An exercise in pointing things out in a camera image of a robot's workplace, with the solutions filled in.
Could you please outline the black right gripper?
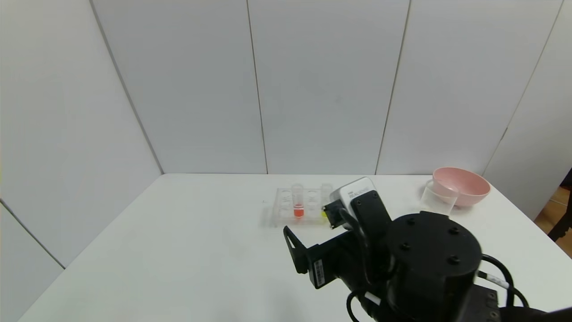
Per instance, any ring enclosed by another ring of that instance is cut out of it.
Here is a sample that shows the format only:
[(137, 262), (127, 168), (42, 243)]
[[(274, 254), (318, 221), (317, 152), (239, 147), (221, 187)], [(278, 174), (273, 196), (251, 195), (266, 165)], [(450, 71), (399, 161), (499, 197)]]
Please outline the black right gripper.
[(283, 235), (297, 273), (309, 273), (315, 289), (335, 279), (341, 279), (351, 290), (366, 287), (362, 254), (353, 232), (345, 232), (309, 249), (288, 226), (284, 226)]

